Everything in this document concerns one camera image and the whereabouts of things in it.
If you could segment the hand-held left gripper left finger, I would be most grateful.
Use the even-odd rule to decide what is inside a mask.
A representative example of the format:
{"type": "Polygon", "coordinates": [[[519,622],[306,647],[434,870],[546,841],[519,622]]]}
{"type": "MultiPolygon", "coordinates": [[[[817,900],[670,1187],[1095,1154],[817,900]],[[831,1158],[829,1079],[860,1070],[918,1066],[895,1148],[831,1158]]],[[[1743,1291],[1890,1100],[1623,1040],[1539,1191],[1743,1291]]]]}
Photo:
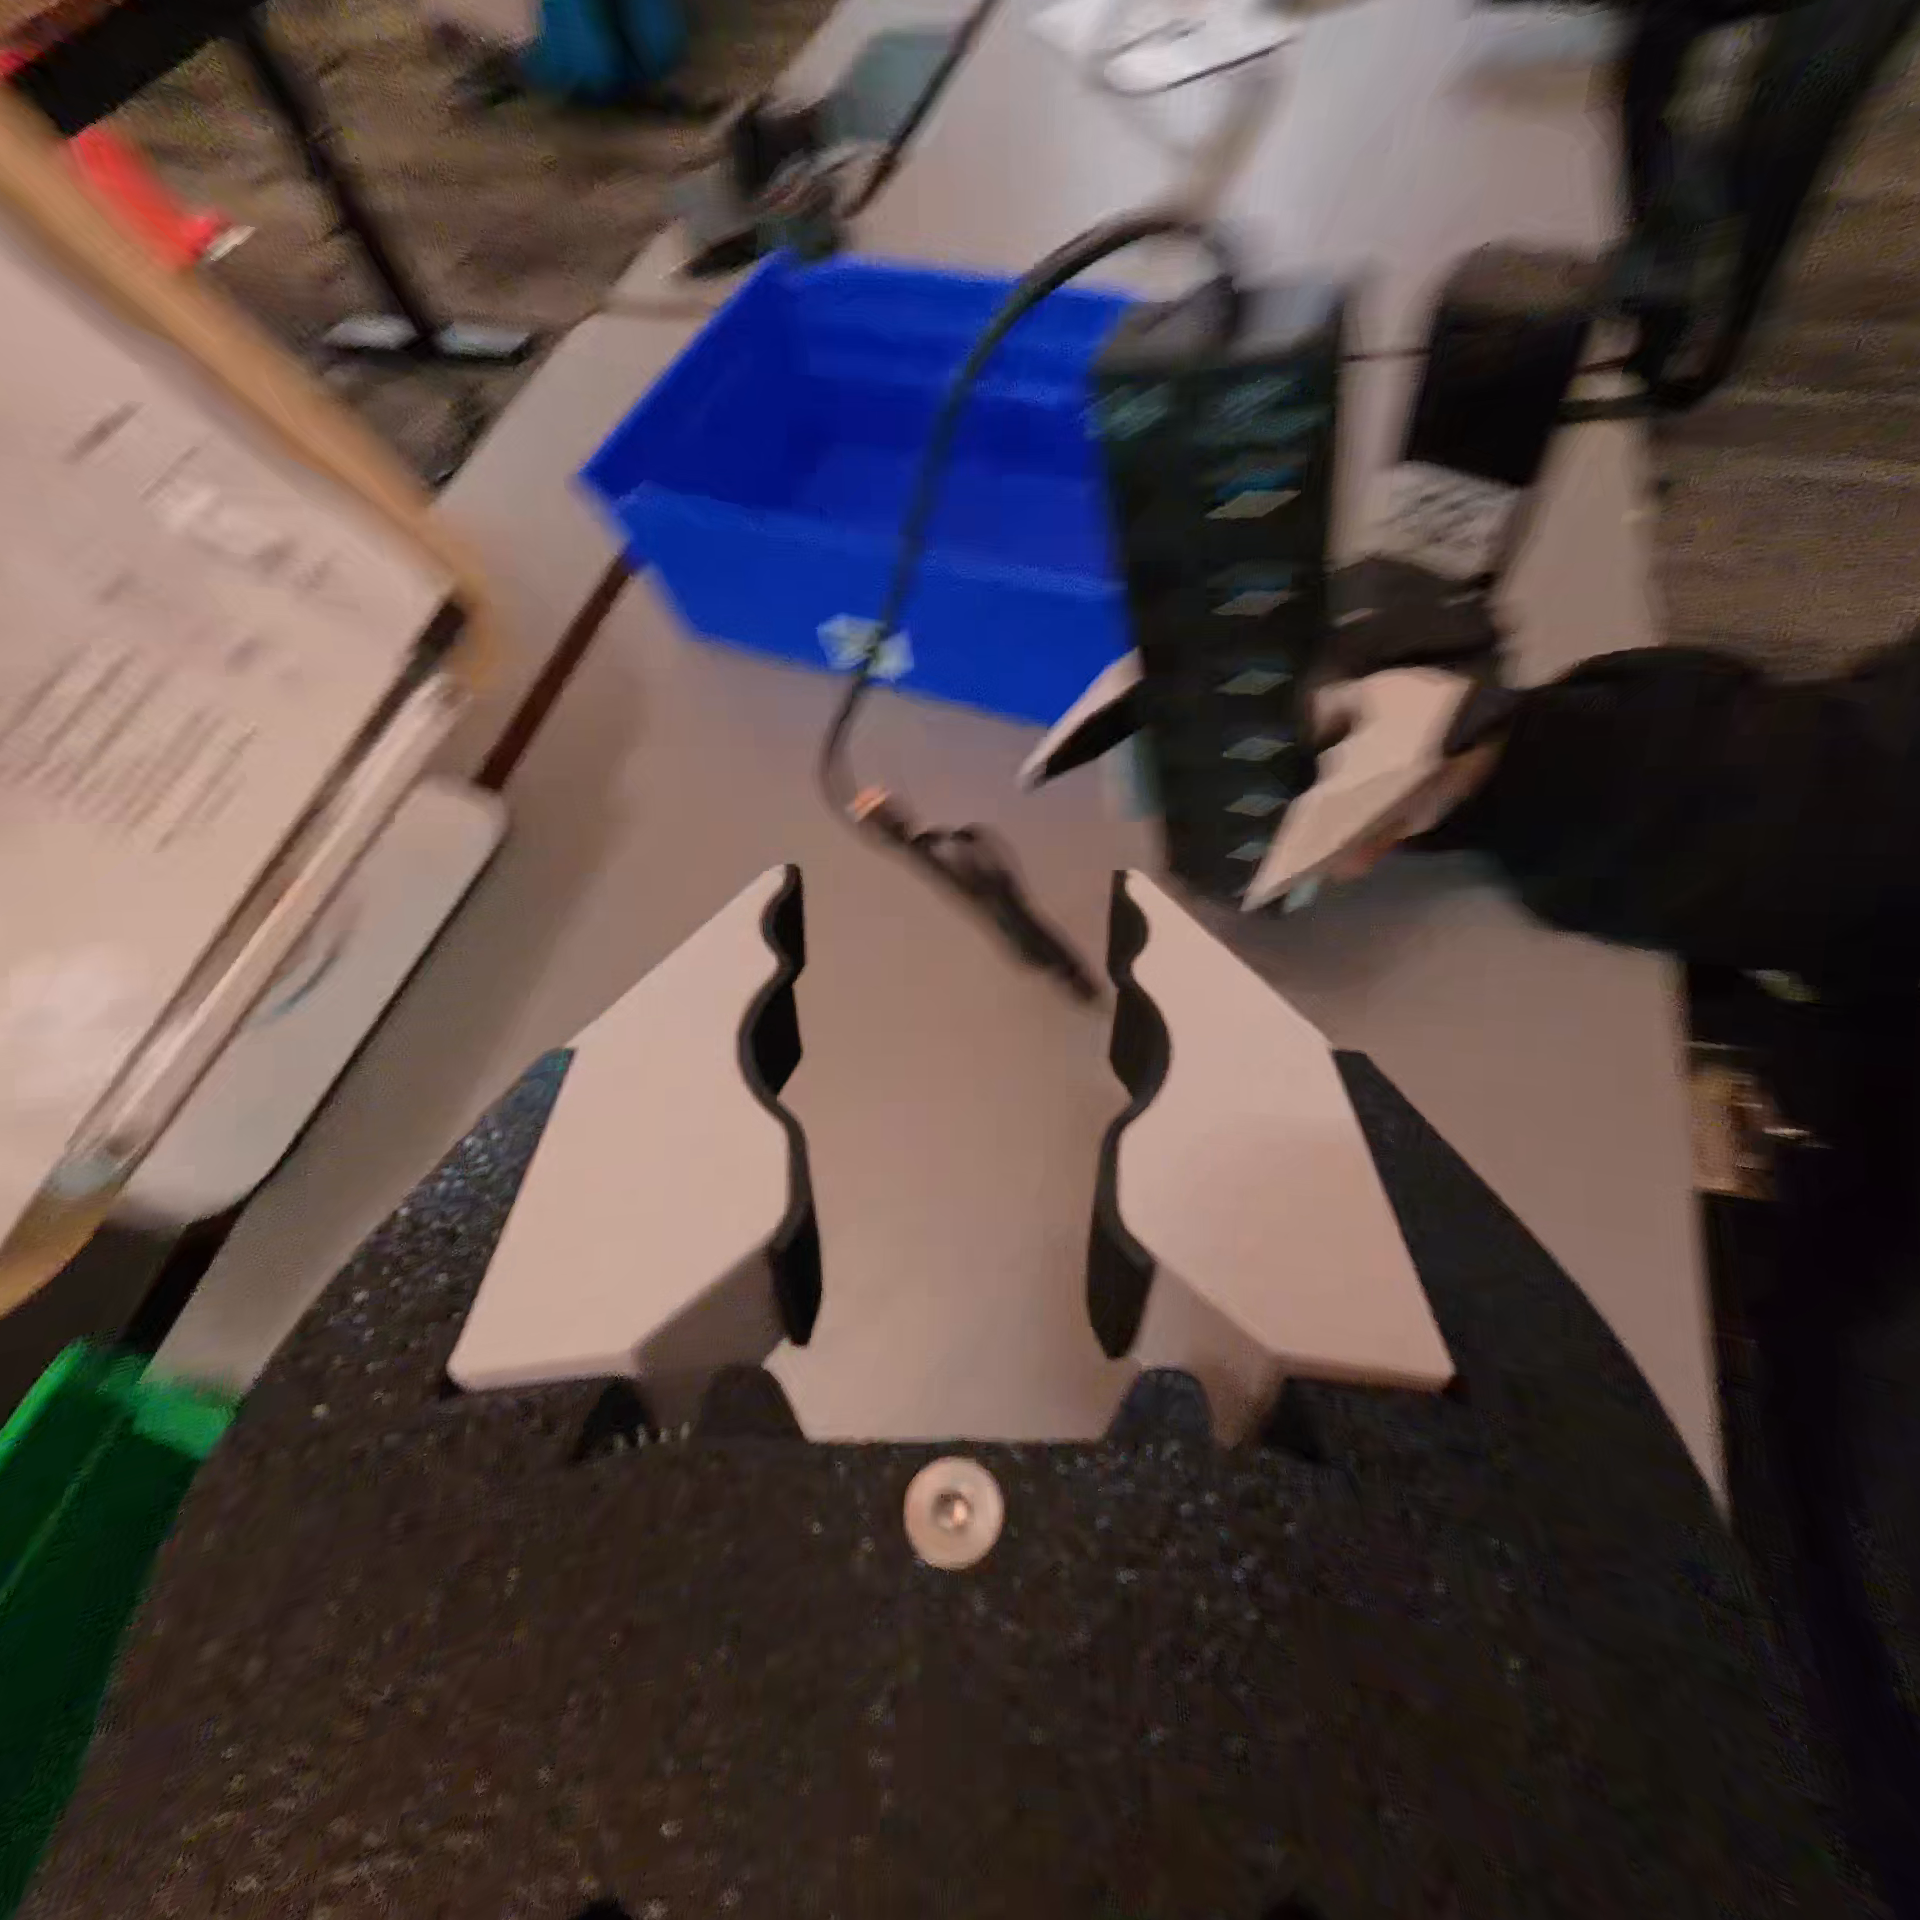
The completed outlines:
{"type": "Polygon", "coordinates": [[[801,870],[767,870],[579,1031],[447,1355],[461,1392],[626,1382],[692,1414],[822,1299],[801,1067],[801,870]]]}

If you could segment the small black device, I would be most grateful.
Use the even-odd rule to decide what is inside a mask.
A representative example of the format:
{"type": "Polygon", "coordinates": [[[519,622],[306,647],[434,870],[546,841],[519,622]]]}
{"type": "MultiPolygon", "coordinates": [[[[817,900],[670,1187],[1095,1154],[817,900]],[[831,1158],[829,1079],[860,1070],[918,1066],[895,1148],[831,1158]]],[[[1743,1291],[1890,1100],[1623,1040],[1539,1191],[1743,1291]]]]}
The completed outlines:
{"type": "Polygon", "coordinates": [[[788,255],[822,260],[847,242],[842,174],[857,156],[827,98],[753,96],[670,190],[679,278],[723,280],[788,255]]]}

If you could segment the green plastic bin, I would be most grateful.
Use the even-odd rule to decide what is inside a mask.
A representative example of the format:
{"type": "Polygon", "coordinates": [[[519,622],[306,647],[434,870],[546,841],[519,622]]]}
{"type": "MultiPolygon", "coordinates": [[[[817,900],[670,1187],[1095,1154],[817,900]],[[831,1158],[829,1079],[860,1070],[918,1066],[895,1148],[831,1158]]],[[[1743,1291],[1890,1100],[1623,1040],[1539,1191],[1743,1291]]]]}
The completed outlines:
{"type": "Polygon", "coordinates": [[[77,1786],[130,1620],[237,1398],[76,1339],[2,1431],[2,1915],[77,1786]]]}

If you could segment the person's right forearm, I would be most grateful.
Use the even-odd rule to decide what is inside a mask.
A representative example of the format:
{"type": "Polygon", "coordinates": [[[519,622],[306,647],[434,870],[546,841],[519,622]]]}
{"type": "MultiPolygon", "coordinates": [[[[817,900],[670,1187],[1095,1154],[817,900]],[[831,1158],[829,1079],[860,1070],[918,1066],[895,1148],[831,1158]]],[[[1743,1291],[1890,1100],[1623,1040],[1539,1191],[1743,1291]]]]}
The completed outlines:
{"type": "Polygon", "coordinates": [[[1789,982],[1916,1050],[1916,631],[1820,679],[1597,657],[1509,696],[1490,746],[1420,854],[1483,859],[1554,929],[1789,982]]]}

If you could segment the black multi-port usb hub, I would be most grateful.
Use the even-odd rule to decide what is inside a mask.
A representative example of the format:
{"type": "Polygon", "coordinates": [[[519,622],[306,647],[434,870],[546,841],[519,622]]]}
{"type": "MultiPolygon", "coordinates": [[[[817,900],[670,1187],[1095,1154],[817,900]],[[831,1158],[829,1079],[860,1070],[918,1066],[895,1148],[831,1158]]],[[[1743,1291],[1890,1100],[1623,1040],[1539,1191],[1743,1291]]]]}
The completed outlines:
{"type": "Polygon", "coordinates": [[[1245,896],[1313,780],[1348,292],[1281,280],[1146,305],[1107,340],[1091,427],[1110,502],[1163,859],[1245,896]]]}

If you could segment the white stand base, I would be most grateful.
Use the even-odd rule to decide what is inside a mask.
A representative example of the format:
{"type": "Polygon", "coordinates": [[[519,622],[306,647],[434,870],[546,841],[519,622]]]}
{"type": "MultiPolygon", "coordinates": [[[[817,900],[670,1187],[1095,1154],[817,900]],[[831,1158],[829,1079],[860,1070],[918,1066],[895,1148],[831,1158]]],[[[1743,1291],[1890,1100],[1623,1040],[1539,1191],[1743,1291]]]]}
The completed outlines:
{"type": "Polygon", "coordinates": [[[140,1163],[109,1215],[174,1230],[262,1187],[495,855],[500,795],[423,780],[140,1163]]]}

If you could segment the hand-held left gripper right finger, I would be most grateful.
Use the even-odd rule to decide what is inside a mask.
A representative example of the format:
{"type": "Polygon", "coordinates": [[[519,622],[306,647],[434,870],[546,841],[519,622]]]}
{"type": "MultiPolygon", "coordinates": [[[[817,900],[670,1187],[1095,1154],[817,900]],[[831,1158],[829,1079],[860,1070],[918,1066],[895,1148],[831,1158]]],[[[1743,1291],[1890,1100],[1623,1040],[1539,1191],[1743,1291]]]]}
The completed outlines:
{"type": "Polygon", "coordinates": [[[1322,1030],[1140,871],[1110,879],[1089,1322],[1227,1447],[1297,1384],[1444,1398],[1455,1362],[1322,1030]]]}

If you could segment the blue bag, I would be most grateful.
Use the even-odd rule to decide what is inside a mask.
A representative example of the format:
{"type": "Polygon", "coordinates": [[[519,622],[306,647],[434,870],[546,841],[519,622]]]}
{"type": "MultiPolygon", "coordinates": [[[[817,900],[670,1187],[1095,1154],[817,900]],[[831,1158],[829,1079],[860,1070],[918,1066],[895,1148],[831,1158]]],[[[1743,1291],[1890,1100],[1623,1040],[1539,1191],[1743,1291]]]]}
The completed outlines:
{"type": "Polygon", "coordinates": [[[686,57],[684,2],[539,2],[519,73],[546,96],[612,106],[655,91],[686,57]]]}

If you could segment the wooden display board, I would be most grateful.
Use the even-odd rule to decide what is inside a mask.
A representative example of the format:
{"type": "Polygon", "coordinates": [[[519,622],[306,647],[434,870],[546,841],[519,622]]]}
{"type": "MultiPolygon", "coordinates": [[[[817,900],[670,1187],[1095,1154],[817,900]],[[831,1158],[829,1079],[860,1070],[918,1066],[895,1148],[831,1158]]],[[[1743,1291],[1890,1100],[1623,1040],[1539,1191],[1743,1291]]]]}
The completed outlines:
{"type": "Polygon", "coordinates": [[[155,350],[236,434],[322,483],[447,579],[401,684],[282,846],[223,938],[37,1185],[4,1185],[4,1315],[43,1291],[102,1227],[207,1067],[250,1019],[482,684],[493,618],[482,571],[418,481],[227,299],[163,270],[74,178],[58,135],[4,87],[4,242],[155,350]]]}

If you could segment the blue plastic bin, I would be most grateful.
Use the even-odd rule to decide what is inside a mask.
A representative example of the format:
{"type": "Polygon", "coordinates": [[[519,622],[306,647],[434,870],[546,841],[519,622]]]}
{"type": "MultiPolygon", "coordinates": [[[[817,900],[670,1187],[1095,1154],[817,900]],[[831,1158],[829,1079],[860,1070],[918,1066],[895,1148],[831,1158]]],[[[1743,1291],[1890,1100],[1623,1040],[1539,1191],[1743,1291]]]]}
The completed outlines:
{"type": "MultiPolygon", "coordinates": [[[[1005,278],[774,256],[582,467],[625,559],[692,633],[851,672],[953,374],[1005,278]]],[[[1047,728],[1132,649],[1091,374],[1132,297],[1079,283],[996,350],[877,682],[1047,728]]]]}

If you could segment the black office chair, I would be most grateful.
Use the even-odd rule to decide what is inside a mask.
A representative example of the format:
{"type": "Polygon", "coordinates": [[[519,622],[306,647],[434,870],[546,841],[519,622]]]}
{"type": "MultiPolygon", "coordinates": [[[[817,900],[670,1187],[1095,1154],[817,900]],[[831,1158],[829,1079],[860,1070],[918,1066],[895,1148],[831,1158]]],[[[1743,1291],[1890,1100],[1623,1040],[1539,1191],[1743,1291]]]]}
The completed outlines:
{"type": "Polygon", "coordinates": [[[1620,2],[1613,95],[1626,230],[1602,314],[1629,335],[1620,393],[1561,425],[1682,417],[1739,371],[1842,140],[1916,33],[1916,2],[1620,2]],[[1761,27],[1737,108],[1684,128],[1690,70],[1761,27]]]}

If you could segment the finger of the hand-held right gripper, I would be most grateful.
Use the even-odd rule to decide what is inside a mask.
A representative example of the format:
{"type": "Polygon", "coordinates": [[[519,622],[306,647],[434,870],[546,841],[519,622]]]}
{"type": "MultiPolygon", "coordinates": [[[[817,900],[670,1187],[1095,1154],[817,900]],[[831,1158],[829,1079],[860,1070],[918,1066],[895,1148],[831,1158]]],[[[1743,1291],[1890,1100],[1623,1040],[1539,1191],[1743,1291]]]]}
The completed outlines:
{"type": "Polygon", "coordinates": [[[1142,679],[1140,655],[1102,667],[1021,762],[1019,787],[1063,780],[1134,739],[1146,726],[1142,679]]]}
{"type": "Polygon", "coordinates": [[[1435,827],[1481,777],[1501,691],[1435,666],[1322,688],[1314,772],[1261,855],[1242,911],[1297,911],[1435,827]]]}

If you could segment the orange traffic cone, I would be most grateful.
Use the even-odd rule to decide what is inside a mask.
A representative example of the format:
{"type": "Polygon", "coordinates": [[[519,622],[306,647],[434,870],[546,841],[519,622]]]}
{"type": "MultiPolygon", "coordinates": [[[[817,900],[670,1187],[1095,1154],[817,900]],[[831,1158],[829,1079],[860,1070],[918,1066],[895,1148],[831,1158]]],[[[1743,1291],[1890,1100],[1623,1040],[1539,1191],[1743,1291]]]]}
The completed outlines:
{"type": "Polygon", "coordinates": [[[253,230],[188,203],[147,156],[106,127],[76,134],[65,156],[87,194],[170,272],[193,272],[237,251],[253,230]]]}

